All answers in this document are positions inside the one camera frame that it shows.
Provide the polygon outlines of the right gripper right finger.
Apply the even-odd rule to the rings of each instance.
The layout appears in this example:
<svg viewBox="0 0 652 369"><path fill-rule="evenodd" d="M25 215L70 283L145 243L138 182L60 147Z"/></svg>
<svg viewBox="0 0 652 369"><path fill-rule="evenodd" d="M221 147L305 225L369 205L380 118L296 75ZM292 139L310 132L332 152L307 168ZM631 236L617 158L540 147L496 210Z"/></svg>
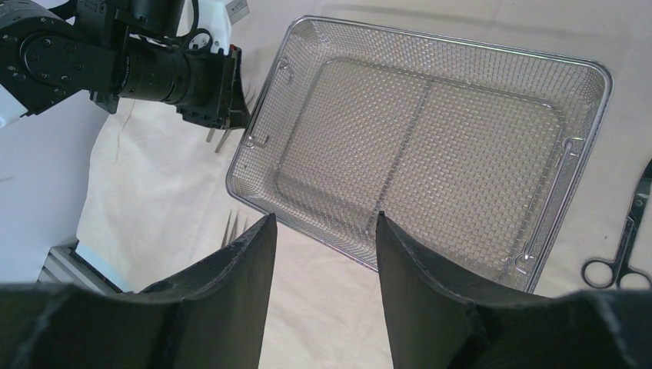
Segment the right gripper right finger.
<svg viewBox="0 0 652 369"><path fill-rule="evenodd" d="M384 213L376 251L396 368L651 366L648 291L524 293L426 248Z"/></svg>

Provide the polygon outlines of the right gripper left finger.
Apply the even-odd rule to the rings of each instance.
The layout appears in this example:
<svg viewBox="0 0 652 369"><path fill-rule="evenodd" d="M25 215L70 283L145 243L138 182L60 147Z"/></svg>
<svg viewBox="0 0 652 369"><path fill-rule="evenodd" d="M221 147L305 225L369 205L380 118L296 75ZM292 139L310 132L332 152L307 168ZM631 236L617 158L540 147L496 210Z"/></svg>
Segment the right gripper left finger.
<svg viewBox="0 0 652 369"><path fill-rule="evenodd" d="M256 368L277 248L267 214L239 238L138 293L1 287L3 368Z"/></svg>

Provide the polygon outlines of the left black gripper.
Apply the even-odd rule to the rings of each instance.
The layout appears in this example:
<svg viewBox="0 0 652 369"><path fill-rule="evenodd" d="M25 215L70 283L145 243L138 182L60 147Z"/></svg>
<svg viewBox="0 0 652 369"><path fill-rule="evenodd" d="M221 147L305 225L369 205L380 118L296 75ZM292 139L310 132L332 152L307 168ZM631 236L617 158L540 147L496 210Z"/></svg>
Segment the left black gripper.
<svg viewBox="0 0 652 369"><path fill-rule="evenodd" d="M99 1L100 45L116 53L108 87L91 91L92 101L117 111L120 98L175 107L184 121L217 130L247 128L254 89L242 92L242 50L231 43L227 56L181 49L178 27L183 1Z"/></svg>

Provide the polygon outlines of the beige wrapping cloth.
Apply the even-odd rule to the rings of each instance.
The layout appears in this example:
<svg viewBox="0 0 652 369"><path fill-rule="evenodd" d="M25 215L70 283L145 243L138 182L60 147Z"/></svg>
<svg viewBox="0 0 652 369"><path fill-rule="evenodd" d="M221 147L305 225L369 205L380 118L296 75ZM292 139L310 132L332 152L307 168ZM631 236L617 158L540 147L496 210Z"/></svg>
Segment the beige wrapping cloth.
<svg viewBox="0 0 652 369"><path fill-rule="evenodd" d="M584 288L582 264L609 258L651 157L649 1L251 1L233 27L250 98L288 26L302 15L450 35L603 63L614 90L590 160L536 293ZM240 141L219 148L173 107L121 101L100 130L77 236L81 253L126 291L140 291L221 247L230 213L260 214L233 199L225 175ZM375 272L280 226L260 365L389 368Z"/></svg>

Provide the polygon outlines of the small steel scissors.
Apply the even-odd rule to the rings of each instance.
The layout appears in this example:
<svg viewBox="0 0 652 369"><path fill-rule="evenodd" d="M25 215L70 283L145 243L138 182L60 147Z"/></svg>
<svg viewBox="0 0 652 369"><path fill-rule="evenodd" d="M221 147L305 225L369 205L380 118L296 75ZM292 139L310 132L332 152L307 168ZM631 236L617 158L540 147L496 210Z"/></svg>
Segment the small steel scissors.
<svg viewBox="0 0 652 369"><path fill-rule="evenodd" d="M598 290L612 287L622 288L622 282L630 277L644 282L644 289L651 289L650 275L645 271L640 271L630 266L637 234L650 199L651 160L645 166L632 194L630 207L625 218L615 255L611 259L591 258L586 260L582 265L580 275L588 287ZM605 267L610 273L609 278L604 282L595 282L590 279L589 269L597 265Z"/></svg>

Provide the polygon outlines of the metal mesh instrument tray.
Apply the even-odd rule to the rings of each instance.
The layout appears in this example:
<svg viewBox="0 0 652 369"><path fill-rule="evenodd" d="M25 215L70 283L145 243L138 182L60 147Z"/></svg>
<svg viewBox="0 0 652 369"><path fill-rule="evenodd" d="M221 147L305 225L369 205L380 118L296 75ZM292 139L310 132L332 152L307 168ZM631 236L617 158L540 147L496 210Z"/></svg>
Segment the metal mesh instrument tray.
<svg viewBox="0 0 652 369"><path fill-rule="evenodd" d="M531 293L612 88L591 60L306 15L284 36L226 188L370 269L384 213Z"/></svg>

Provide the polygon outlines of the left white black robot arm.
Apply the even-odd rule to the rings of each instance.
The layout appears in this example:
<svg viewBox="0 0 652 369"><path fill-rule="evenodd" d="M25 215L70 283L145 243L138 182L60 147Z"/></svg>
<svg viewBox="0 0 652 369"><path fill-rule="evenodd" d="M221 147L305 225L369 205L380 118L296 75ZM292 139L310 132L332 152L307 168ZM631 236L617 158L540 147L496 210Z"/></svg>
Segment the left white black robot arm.
<svg viewBox="0 0 652 369"><path fill-rule="evenodd" d="M121 98L172 105L206 128L246 128L239 47L221 1L1 3L1 123L39 115L80 91L109 113Z"/></svg>

